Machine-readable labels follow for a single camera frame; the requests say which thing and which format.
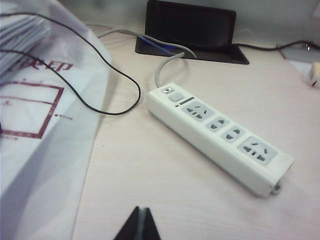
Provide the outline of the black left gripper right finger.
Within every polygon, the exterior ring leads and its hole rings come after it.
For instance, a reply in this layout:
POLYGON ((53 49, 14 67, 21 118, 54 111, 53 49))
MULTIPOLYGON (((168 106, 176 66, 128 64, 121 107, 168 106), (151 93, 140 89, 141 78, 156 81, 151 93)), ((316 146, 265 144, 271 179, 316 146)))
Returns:
POLYGON ((152 216, 151 210, 147 207, 144 211, 143 229, 142 229, 143 240, 161 240, 158 232, 156 223, 152 216))

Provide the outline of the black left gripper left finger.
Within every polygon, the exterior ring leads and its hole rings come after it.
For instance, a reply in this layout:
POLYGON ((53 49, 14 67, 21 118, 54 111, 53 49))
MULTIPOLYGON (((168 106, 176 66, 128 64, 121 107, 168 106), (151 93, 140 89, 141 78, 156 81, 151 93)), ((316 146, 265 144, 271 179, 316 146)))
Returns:
POLYGON ((143 228, 143 211, 136 206, 124 225, 118 231, 114 240, 141 240, 143 228))

